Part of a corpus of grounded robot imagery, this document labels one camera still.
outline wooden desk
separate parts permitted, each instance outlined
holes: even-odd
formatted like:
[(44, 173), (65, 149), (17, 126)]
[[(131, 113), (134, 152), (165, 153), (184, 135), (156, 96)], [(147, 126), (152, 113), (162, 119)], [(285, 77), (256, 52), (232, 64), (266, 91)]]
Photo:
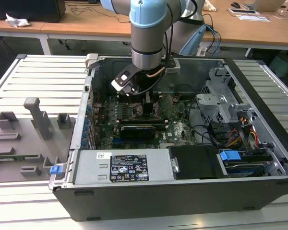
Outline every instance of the wooden desk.
[[(235, 18), (227, 11), (231, 7), (232, 0), (211, 0), (216, 6), (216, 12), (203, 11), (203, 14), (211, 14), (215, 30), (222, 36), (221, 46), (283, 49), (288, 50), (288, 20), (275, 18), (272, 12), (265, 12), (271, 22), (243, 21)], [(239, 3), (250, 2), (239, 0)], [(0, 35), (18, 37), (36, 37), (40, 40), (45, 55), (51, 51), (48, 39), (76, 39), (76, 40), (103, 40), (122, 41), (131, 40), (130, 23), (128, 17), (107, 11), (102, 6), (95, 6), (85, 2), (67, 2), (66, 13), (60, 23), (33, 22), (31, 26), (14, 28), (0, 21)], [(80, 15), (75, 15), (72, 8), (84, 9)], [(209, 16), (204, 16), (205, 22), (211, 24)], [(211, 44), (213, 37), (206, 32), (201, 42), (202, 48)]]
[[(214, 28), (221, 34), (221, 46), (288, 49), (288, 20), (274, 17), (274, 12), (264, 12), (270, 22), (244, 21), (233, 17), (227, 11), (232, 0), (211, 0), (217, 8), (209, 13), (213, 18)], [(239, 4), (249, 3), (249, 0), (239, 0)], [(211, 24), (210, 17), (204, 16), (205, 23)], [(212, 35), (206, 32), (203, 41), (211, 41)]]
[[(60, 23), (45, 23), (41, 28), (42, 33), (131, 37), (129, 17), (115, 14), (104, 9), (101, 5), (80, 6), (77, 3), (67, 4), (65, 15)], [(72, 12), (72, 9), (86, 9), (86, 11)]]

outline white paper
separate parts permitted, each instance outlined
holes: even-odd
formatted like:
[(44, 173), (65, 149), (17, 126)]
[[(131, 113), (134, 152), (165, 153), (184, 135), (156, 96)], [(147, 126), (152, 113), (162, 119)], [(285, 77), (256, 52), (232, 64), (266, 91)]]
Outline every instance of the white paper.
[(6, 15), (6, 19), (5, 21), (10, 25), (10, 26), (13, 26), (13, 27), (18, 27), (18, 26), (27, 26), (27, 25), (30, 25), (30, 23), (28, 22), (27, 19), (17, 19), (17, 18), (13, 18), (11, 16), (9, 16), (7, 13), (5, 14)]
[(261, 16), (248, 16), (248, 15), (243, 15), (243, 16), (238, 16), (241, 20), (247, 20), (247, 21), (259, 21), (259, 22), (269, 22), (265, 17)]

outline barcode sticker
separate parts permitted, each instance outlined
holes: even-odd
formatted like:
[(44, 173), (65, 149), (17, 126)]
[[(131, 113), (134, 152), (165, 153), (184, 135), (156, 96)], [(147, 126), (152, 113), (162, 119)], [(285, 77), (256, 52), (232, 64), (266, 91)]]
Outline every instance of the barcode sticker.
[(110, 159), (112, 152), (98, 152), (96, 155), (97, 160)]

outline blue plastic tab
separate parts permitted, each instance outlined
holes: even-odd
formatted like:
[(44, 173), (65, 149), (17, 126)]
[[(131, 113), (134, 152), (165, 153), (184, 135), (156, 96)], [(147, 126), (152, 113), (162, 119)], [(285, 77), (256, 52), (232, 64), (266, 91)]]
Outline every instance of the blue plastic tab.
[(167, 14), (167, 0), (131, 0), (130, 22), (140, 28), (160, 23)]
[(221, 159), (223, 161), (239, 161), (241, 160), (241, 156), (238, 151), (235, 150), (224, 150), (220, 153)]
[(202, 41), (202, 38), (205, 34), (206, 26), (202, 25), (193, 35), (190, 37), (190, 39), (187, 41), (187, 43), (183, 46), (181, 51), (179, 52), (179, 55), (183, 56), (192, 56), (195, 54), (195, 52), (198, 49), (198, 46), (200, 45), (200, 42)]
[(105, 8), (109, 11), (115, 12), (115, 10), (113, 8), (112, 0), (100, 0), (100, 2), (101, 2), (101, 5), (103, 8)]
[(50, 168), (50, 175), (62, 175), (62, 174), (63, 174), (63, 166), (53, 165)]

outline motherboard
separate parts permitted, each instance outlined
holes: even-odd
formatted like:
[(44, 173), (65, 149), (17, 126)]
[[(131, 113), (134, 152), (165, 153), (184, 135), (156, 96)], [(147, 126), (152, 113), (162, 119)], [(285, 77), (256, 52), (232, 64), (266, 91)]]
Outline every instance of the motherboard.
[(148, 103), (131, 99), (121, 102), (109, 96), (95, 103), (96, 148), (165, 149), (173, 145), (195, 145), (194, 132), (188, 123), (190, 102), (190, 99), (181, 100), (179, 94), (166, 94)]

